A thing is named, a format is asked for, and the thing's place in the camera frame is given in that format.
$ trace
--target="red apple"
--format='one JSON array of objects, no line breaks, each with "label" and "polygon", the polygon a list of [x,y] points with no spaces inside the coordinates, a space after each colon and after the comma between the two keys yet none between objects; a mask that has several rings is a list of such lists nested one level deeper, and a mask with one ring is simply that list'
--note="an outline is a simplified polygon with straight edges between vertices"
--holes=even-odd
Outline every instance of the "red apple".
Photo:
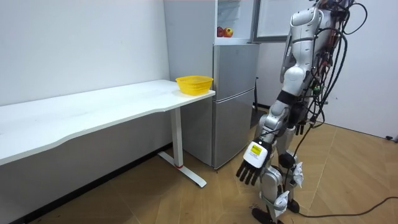
[{"label": "red apple", "polygon": [[232,35],[234,34],[232,28],[227,27],[224,29],[224,37],[232,37]]},{"label": "red apple", "polygon": [[217,37],[224,37],[224,29],[222,27],[217,27]]}]

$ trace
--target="humanoid robot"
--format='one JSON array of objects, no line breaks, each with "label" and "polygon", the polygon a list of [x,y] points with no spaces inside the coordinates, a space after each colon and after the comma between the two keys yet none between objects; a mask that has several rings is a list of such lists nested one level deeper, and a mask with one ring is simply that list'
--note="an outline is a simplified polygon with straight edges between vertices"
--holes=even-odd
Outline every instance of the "humanoid robot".
[{"label": "humanoid robot", "polygon": [[[309,123],[305,137],[316,127],[318,117],[324,116],[323,105],[345,59],[345,34],[349,35],[345,27],[349,9],[355,4],[359,3],[354,0],[316,1],[312,7],[295,13],[291,18],[280,74],[282,90],[269,114],[260,119],[254,140],[246,149],[236,174],[246,184],[254,185],[257,179],[260,180],[260,198],[267,211],[255,208],[252,214],[261,223],[281,223],[279,217],[286,209],[294,213],[300,210],[294,200],[293,189],[302,184],[302,163],[296,155],[299,147],[292,152],[289,146],[294,134],[303,134],[304,126]],[[335,75],[338,59],[334,62],[333,55],[336,48],[337,57],[340,54],[342,41],[345,42],[344,56]],[[328,77],[331,67],[333,73]],[[278,154],[278,167],[271,165],[275,152]]]}]

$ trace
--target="wooden floor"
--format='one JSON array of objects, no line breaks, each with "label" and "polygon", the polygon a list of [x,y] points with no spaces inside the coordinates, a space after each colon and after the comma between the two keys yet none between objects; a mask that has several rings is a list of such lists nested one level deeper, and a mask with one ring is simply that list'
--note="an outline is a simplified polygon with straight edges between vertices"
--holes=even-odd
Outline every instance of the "wooden floor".
[{"label": "wooden floor", "polygon": [[[294,139],[292,148],[299,140]],[[154,157],[33,223],[257,223],[251,209],[264,208],[258,189],[240,183],[234,176],[242,154],[218,172],[189,154],[184,156],[185,165],[207,181],[203,189],[163,159]],[[359,213],[390,195],[398,196],[398,144],[324,125],[310,132],[298,158],[303,162],[305,181],[295,196],[303,213]],[[361,217],[306,219],[286,212],[282,221],[398,223],[398,200]]]}]

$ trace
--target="yellow bowl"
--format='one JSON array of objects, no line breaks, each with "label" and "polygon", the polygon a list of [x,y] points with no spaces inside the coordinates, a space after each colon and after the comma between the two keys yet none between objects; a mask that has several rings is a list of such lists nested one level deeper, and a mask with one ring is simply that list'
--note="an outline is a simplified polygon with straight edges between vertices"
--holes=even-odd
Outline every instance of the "yellow bowl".
[{"label": "yellow bowl", "polygon": [[175,81],[177,81],[178,87],[180,88],[181,92],[195,96],[207,93],[207,91],[211,87],[213,79],[210,77],[195,75],[176,78]]}]

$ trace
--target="desk top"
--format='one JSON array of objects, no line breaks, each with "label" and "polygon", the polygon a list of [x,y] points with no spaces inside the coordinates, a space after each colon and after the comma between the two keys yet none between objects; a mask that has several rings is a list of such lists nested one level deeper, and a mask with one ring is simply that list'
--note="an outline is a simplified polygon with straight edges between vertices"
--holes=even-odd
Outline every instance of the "desk top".
[{"label": "desk top", "polygon": [[215,95],[183,94],[177,83],[156,80],[0,106],[0,165],[67,140],[151,113]]}]

